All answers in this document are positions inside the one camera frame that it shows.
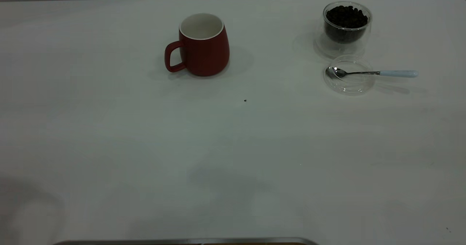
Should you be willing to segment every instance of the mug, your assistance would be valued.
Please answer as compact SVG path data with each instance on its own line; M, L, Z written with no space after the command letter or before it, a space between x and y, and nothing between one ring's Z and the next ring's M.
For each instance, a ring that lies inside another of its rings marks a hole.
M194 14L179 25L179 41L165 48L165 67L170 72L188 69L197 76L221 72L230 59L230 47L223 21L212 14ZM182 62L170 66L170 55L180 48Z

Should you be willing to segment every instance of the mug handle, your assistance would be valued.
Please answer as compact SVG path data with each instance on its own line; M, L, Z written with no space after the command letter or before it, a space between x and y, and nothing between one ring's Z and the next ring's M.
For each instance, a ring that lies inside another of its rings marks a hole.
M175 66L170 66L170 56L171 53L180 47L184 47L185 45L181 41L175 41L173 43L170 43L166 48L165 48L165 67L168 69L170 72L177 72L182 69L185 69L186 66L183 62L180 64L176 64Z

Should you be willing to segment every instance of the spoon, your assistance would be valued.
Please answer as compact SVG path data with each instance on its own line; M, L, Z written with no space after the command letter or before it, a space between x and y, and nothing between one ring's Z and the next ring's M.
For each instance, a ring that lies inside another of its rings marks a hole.
M328 67L326 69L327 75L335 79L339 77L340 79L345 77L346 75L379 75L379 76L386 76L386 77L400 77L400 78L415 78L418 76L417 71L413 70L395 70L395 71L363 71L363 72L346 72L343 69L336 68L336 67Z

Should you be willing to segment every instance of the light blue spoon handle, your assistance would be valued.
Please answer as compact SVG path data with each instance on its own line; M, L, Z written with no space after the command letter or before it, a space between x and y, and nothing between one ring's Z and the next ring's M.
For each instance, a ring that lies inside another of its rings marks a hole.
M386 77L401 77L401 78L415 78L418 72L414 70L395 70L395 71L380 71L380 76Z

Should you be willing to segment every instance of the white table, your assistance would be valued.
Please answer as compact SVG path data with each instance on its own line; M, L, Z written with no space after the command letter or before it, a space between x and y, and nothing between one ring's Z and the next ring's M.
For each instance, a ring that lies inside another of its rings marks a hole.
M464 244L466 1L351 0L374 68L420 73L357 97L313 50L332 1L0 3L0 244ZM163 64L197 12L231 46L207 79Z

